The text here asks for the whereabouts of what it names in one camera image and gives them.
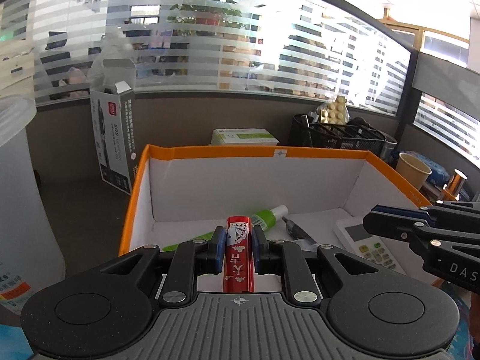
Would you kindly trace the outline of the green white flat box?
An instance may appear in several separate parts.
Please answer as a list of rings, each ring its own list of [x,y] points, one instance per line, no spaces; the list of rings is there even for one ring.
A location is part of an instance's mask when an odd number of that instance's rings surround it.
[[[279,143],[264,128],[216,129],[212,132],[212,146],[276,146]]]

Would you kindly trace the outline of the brown paper cup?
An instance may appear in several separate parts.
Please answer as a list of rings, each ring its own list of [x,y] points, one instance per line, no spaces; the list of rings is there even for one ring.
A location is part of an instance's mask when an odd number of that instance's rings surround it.
[[[422,160],[405,152],[399,154],[395,169],[417,190],[421,189],[427,178],[432,174],[431,168]]]

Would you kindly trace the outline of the grey tall product box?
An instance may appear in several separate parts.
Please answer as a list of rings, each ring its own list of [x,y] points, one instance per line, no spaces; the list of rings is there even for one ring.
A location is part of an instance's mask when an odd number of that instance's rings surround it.
[[[137,173],[134,90],[126,81],[90,91],[94,142],[101,178],[130,194]]]

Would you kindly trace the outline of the Starbucks plastic cup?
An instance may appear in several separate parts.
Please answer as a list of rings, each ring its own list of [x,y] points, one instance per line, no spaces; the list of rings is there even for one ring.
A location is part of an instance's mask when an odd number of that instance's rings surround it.
[[[36,113],[31,98],[1,99],[1,307],[17,316],[66,272],[29,152],[26,127]]]

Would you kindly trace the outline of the yellow building block plate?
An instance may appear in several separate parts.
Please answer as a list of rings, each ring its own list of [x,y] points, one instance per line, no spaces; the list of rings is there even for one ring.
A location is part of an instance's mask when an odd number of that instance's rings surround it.
[[[349,119],[347,100],[344,96],[336,96],[329,99],[316,108],[319,122],[331,125],[345,125]]]

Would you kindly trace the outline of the black silver screwdriver pen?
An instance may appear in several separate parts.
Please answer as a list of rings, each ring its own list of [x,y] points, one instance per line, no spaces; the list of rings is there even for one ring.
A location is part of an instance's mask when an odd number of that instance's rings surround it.
[[[312,251],[317,249],[318,243],[298,224],[287,217],[283,217],[282,220],[286,224],[286,232],[302,250]]]

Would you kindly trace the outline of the black mesh desk organizer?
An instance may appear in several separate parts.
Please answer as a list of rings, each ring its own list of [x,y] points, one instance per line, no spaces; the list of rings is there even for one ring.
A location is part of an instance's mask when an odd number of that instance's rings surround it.
[[[295,115],[292,119],[288,145],[342,150],[367,150],[379,156],[386,137],[362,118],[347,124],[313,122],[308,115]]]

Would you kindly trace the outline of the gold copper coil spool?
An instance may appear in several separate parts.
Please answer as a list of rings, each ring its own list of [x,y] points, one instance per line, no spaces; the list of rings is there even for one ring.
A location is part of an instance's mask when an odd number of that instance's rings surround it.
[[[461,188],[466,180],[467,175],[459,169],[455,169],[451,178],[442,187],[443,199],[447,201],[458,201],[460,199]]]

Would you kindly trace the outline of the white air conditioner remote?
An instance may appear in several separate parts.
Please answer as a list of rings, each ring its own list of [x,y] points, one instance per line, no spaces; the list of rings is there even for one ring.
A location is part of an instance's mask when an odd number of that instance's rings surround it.
[[[371,235],[365,230],[363,219],[362,216],[356,216],[336,222],[334,233],[343,249],[372,263],[405,274],[384,242],[378,236]]]

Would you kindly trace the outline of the glass jar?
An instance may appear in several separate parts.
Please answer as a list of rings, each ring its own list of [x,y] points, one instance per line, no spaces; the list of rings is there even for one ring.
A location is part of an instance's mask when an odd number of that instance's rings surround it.
[[[391,157],[391,152],[397,146],[398,141],[396,141],[393,136],[390,136],[387,133],[382,132],[382,134],[385,137],[385,141],[382,147],[382,151],[380,153],[380,159],[382,159],[384,162],[388,162]]]

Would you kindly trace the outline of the red playing card box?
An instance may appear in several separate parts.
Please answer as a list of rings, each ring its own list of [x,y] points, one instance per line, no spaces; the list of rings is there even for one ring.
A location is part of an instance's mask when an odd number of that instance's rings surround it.
[[[251,230],[251,220],[247,216],[231,216],[227,219],[223,270],[224,293],[252,293],[254,291]]]

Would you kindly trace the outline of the AGON colourful desk mat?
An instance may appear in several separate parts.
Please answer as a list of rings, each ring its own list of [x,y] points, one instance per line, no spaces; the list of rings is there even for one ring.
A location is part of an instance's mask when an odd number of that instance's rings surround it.
[[[448,353],[453,359],[473,359],[473,337],[462,324],[458,328]],[[30,359],[32,350],[21,328],[1,325],[1,359]]]

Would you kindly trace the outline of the blue wet wipes pack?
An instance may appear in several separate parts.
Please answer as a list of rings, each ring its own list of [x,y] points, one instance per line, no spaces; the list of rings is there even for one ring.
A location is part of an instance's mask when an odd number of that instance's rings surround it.
[[[445,169],[445,167],[436,163],[432,159],[411,150],[407,151],[407,154],[418,158],[431,169],[432,173],[427,177],[428,183],[438,187],[442,187],[450,179],[450,175],[448,171]]]

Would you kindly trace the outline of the orange cardboard box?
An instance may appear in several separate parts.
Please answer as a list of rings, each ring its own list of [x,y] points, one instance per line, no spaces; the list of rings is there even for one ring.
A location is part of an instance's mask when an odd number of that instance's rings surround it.
[[[148,145],[142,153],[120,252],[166,247],[286,206],[317,243],[340,246],[339,220],[375,205],[415,209],[427,200],[368,151],[279,146]]]

